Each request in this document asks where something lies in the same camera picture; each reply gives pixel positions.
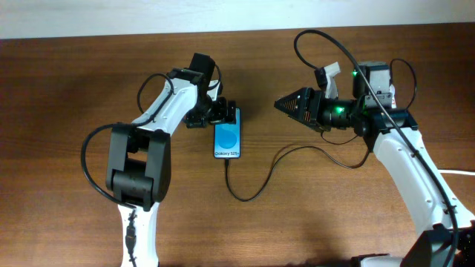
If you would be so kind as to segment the blue Galaxy smartphone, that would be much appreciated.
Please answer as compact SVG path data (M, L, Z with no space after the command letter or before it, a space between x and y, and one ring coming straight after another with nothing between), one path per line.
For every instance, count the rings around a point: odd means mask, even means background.
M241 119L240 108L236 109L235 123L215 125L214 157L216 159L240 158Z

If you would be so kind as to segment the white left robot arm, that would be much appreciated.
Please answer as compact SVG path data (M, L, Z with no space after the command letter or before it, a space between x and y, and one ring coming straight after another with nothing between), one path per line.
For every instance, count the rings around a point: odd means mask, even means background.
M186 68L165 75L163 91L131 124L111 132L106 187L122 219L123 266L158 266L158 208L171 182L171 136L187 128L234 124L237 108L222 97L218 70L208 55L195 53Z

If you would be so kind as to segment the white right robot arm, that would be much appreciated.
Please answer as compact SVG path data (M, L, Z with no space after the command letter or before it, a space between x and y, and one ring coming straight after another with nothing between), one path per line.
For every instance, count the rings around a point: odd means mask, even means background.
M387 169L419 235L404 257L367 254L352 266L474 265L474 215L458 200L431 160L415 119L396 108L391 70L384 62L362 62L353 74L352 100L338 98L337 63L316 72L317 90L302 88L274 106L323 133L353 128Z

